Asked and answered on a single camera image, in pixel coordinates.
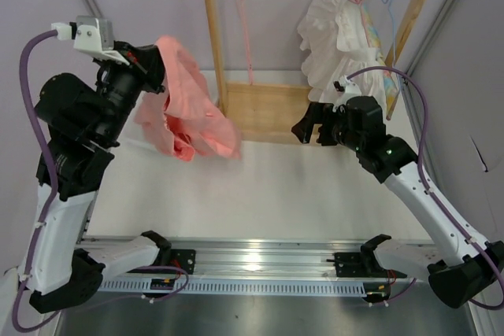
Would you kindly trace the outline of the pink skirt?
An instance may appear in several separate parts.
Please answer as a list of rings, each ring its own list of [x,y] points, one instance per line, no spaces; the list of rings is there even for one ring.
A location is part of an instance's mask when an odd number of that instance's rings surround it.
[[[134,122],[147,142],[165,155],[192,161],[195,155],[241,157],[241,134],[210,98],[196,60],[172,36],[156,42],[165,67],[165,92],[146,93]]]

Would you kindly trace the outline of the pink wire hanger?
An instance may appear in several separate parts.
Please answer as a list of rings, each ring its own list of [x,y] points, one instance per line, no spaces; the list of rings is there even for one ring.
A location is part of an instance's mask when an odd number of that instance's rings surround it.
[[[248,25],[247,25],[247,19],[246,19],[246,7],[245,7],[245,0],[235,0],[236,8],[239,13],[239,19],[242,25],[242,32],[243,32],[243,46],[245,50],[245,57],[246,57],[246,70],[247,70],[247,75],[248,75],[248,83],[250,85],[254,84],[254,71],[253,71],[253,66],[252,66],[252,59],[251,59],[251,49],[250,49],[250,37],[249,37],[249,30],[248,30]]]

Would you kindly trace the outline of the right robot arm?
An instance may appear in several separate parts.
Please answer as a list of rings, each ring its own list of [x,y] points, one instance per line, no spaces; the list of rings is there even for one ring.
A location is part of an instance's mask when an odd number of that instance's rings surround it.
[[[361,246],[365,274],[393,270],[425,281],[450,308],[460,308],[502,281],[503,243],[489,242],[430,184],[408,143],[386,132],[375,98],[357,96],[338,106],[310,103],[291,131],[306,144],[314,130],[320,145],[354,151],[361,167],[401,200],[435,243],[435,252],[426,253],[389,235],[376,236]]]

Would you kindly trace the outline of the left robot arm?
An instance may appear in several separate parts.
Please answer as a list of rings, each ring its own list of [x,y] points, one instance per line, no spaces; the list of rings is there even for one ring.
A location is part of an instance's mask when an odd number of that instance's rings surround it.
[[[39,210],[35,241],[20,272],[30,305],[45,314],[81,305],[106,281],[125,273],[173,273],[189,277],[195,252],[145,231],[130,242],[89,252],[77,247],[88,210],[113,160],[113,149],[142,93],[163,94],[165,66],[154,46],[117,42],[122,61],[98,61],[88,86],[64,72],[42,87],[33,110],[45,123],[36,177]]]

